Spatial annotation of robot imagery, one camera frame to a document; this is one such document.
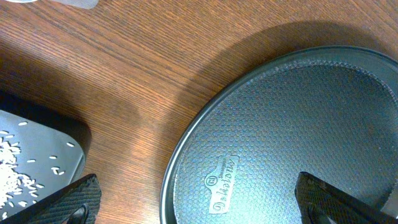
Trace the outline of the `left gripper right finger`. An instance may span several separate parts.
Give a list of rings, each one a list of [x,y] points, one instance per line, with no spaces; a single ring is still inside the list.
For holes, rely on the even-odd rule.
[[[370,207],[308,172],[298,175],[295,198],[304,224],[397,223],[397,218]]]

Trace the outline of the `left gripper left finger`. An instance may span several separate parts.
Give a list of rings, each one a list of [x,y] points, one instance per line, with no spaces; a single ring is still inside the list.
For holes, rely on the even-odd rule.
[[[88,174],[1,223],[94,223],[100,202],[98,178]]]

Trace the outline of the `rice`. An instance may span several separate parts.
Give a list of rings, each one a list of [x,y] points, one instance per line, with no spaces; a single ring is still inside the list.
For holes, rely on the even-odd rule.
[[[81,158],[65,133],[31,121],[1,126],[1,219],[66,187]]]

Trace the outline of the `black rectangular tray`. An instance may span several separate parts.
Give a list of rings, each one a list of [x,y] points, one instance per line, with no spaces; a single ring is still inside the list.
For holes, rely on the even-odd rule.
[[[90,142],[87,124],[1,92],[1,219],[77,181]]]

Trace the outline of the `round black serving tray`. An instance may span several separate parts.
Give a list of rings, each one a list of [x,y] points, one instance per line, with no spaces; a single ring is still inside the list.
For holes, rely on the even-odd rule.
[[[380,210],[397,183],[397,62],[358,47],[279,57],[197,114],[172,154],[162,223],[300,223],[308,172]]]

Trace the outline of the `clear plastic bin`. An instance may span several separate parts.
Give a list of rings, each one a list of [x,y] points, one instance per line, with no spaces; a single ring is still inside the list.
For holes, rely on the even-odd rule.
[[[44,0],[1,0],[1,5],[5,3],[17,4],[31,4],[34,2],[43,2]],[[78,7],[80,9],[93,9],[99,0],[49,0],[49,2],[57,2],[66,6]]]

